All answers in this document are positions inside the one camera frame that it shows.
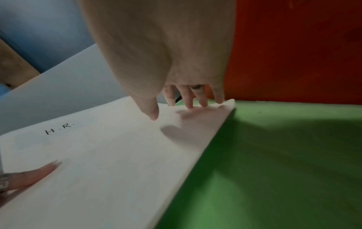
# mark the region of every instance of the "red-orange surface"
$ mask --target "red-orange surface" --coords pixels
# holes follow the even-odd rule
[[[238,0],[225,96],[362,104],[362,0]]]

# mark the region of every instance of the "white paper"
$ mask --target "white paper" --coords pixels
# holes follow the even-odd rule
[[[5,172],[63,163],[0,208],[0,228],[153,228],[234,107],[162,106],[151,121],[124,98],[1,136]]]

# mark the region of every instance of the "silver ring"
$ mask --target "silver ring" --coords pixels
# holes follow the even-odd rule
[[[8,190],[10,176],[8,173],[0,175],[0,194]]]

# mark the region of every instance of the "green surface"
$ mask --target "green surface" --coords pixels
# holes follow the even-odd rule
[[[156,228],[362,228],[362,106],[237,102]]]

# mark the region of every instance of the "blue wall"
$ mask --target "blue wall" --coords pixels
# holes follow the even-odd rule
[[[39,72],[94,44],[76,0],[0,0],[0,38]]]

